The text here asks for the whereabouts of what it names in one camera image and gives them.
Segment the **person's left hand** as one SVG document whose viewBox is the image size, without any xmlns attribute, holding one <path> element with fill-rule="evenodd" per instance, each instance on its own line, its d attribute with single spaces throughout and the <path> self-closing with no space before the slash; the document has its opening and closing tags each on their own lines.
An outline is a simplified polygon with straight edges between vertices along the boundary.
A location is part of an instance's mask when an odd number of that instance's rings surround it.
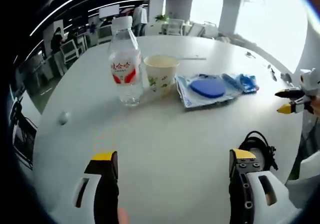
<svg viewBox="0 0 320 224">
<path fill-rule="evenodd" d="M 129 224 L 130 219 L 126 209 L 123 207 L 119 207 L 117 211 L 119 224 Z"/>
</svg>

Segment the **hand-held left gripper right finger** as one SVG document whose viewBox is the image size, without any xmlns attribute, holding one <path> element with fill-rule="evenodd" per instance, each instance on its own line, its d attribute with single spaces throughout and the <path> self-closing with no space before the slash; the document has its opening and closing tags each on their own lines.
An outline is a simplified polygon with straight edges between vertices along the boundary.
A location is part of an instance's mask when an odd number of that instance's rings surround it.
<svg viewBox="0 0 320 224">
<path fill-rule="evenodd" d="M 256 156 L 245 150 L 229 152 L 230 223 L 290 223 L 292 204 L 287 187 Z"/>
</svg>

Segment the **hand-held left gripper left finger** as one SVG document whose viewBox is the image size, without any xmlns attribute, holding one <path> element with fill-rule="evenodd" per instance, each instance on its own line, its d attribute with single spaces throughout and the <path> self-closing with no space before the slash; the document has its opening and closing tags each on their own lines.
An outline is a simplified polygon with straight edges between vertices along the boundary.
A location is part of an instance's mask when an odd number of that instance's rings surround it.
<svg viewBox="0 0 320 224">
<path fill-rule="evenodd" d="M 59 223 L 119 223 L 117 157 L 115 150 L 98 153 L 63 181 Z"/>
</svg>

